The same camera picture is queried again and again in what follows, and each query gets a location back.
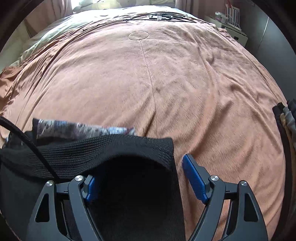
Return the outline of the black mesh t-shirt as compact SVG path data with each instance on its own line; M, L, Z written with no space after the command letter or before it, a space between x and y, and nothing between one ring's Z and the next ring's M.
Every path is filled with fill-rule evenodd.
M171 138L10 131L1 148L1 239L184 240ZM88 175L97 199L86 201Z

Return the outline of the stack of folded clothes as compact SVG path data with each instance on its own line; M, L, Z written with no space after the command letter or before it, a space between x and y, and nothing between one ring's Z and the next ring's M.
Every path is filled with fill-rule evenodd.
M283 103L273 107L273 114L285 156L285 188L280 219L274 238L279 240L295 230L295 118Z

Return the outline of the brown bed cover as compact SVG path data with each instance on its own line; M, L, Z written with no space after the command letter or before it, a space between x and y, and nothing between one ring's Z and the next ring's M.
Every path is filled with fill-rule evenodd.
M203 21L102 20L1 73L1 115L23 131L41 118L171 137L186 235L202 212L181 167L191 153L223 180L250 184L273 236L285 156L272 109L282 101L258 60Z

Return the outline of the white bedside cabinet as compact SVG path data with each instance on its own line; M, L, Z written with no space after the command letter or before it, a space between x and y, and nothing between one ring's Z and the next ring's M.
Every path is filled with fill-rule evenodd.
M205 16L204 20L209 23L214 24L217 28L225 29L234 40L236 40L240 45L245 47L248 37L244 32L237 30L236 28L234 28L228 24L223 24L223 23L221 23L209 16Z

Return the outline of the striped paper bag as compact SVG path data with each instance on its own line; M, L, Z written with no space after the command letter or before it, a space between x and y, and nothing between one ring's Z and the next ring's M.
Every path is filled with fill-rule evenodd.
M234 7L230 4L225 4L225 15L228 18L228 22L230 25L232 25L237 30L241 31L240 27L240 9L237 7Z

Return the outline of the pink curtain right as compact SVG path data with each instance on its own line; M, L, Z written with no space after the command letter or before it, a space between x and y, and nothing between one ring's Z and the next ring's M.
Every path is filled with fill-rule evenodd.
M214 16L215 13L223 13L225 0L175 0L175 8L190 13L200 19L205 16Z

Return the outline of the pink curtain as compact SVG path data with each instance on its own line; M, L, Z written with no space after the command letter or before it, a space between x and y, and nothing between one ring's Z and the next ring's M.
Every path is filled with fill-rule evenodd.
M24 23L29 36L34 37L53 22L72 14L70 0L46 0L26 16Z
M175 8L190 13L200 19L205 16L214 16L215 13L223 13L225 0L175 0Z

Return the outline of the beige bed sheet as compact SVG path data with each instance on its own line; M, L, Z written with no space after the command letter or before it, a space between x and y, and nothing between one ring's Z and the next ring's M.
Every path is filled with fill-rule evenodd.
M23 61L28 59L32 54L36 53L39 49L49 44L60 35L63 35L69 30L83 27L89 23L94 23L102 20L111 20L121 16L134 16L136 14L146 14L154 12L172 12L179 13L186 16L191 20L197 18L189 13L179 9L170 8L169 6L131 6L128 8L118 9L90 9L75 13L64 18L60 18L55 22L48 25L42 31L38 32L34 37L22 42L19 38L16 44L10 46L10 53L13 50L18 50L18 53L6 66L19 66Z

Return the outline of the pink curtain left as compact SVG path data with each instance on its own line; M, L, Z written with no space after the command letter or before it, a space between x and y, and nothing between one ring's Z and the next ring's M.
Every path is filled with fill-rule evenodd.
M34 37L53 22L72 14L70 0L46 0L26 16L24 23L29 36Z

